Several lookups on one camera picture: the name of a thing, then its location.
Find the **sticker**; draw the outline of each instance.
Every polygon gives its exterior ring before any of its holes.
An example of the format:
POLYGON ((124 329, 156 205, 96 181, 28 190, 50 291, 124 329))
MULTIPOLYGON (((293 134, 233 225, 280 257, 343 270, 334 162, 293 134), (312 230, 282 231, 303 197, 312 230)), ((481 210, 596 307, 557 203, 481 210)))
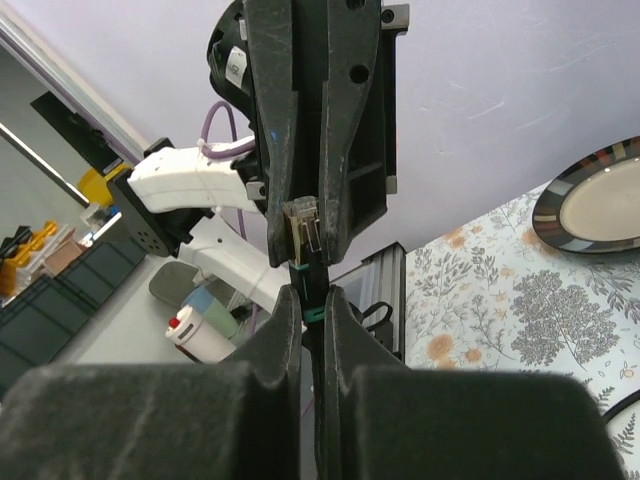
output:
POLYGON ((242 90, 242 77, 247 69, 247 54, 238 47, 233 47, 227 59, 225 77, 236 87, 242 90))

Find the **screw hole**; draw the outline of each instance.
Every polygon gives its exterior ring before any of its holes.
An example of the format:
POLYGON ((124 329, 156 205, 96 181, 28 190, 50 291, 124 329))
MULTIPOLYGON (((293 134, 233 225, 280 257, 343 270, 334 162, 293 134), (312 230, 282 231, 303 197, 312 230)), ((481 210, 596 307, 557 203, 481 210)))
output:
POLYGON ((382 12, 382 23, 391 23, 396 18, 396 14, 393 13, 393 10, 385 10, 382 12))
POLYGON ((369 80, 369 69, 364 65, 356 65, 351 67, 349 77, 353 83, 361 84, 369 80))
POLYGON ((364 7, 365 0, 347 0, 349 10, 359 10, 364 7))

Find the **floral tablecloth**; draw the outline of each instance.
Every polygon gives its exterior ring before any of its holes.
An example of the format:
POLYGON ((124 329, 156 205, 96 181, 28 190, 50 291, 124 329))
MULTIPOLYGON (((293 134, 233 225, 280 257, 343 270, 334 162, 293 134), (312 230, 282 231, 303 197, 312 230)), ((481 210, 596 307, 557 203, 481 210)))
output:
MULTIPOLYGON (((407 256, 407 364, 560 372, 605 411, 640 379, 640 254, 578 256, 542 244, 532 190, 407 256)), ((610 424, 640 479, 640 405, 610 424)))

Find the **wall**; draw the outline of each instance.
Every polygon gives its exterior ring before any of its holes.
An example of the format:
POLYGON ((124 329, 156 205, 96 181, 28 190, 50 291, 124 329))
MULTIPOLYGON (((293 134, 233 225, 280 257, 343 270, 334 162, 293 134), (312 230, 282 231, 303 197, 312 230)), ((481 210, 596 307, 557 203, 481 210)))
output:
MULTIPOLYGON (((147 138, 197 138, 216 100, 204 52, 226 1, 9 3, 147 138)), ((640 127, 637 2, 411 8, 398 43, 400 193, 348 264, 394 240, 416 248, 640 127)), ((263 228, 250 222, 254 242, 263 228)))
MULTIPOLYGON (((87 171, 82 158, 30 106, 46 89, 0 48, 0 121, 68 182, 87 171)), ((56 220, 85 230, 82 207, 0 138, 0 240, 19 225, 56 220)))

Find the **striped plate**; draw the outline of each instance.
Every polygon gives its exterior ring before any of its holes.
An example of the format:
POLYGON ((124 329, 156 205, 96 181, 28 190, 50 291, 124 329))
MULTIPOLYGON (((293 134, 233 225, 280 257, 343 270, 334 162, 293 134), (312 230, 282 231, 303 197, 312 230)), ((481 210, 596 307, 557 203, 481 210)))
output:
POLYGON ((615 241, 579 238, 569 233, 560 221, 562 205, 578 185, 607 167, 638 157, 640 137, 633 137, 598 150, 562 172, 542 192, 533 209, 536 234, 547 245, 567 252, 621 252, 640 247, 640 237, 615 241))

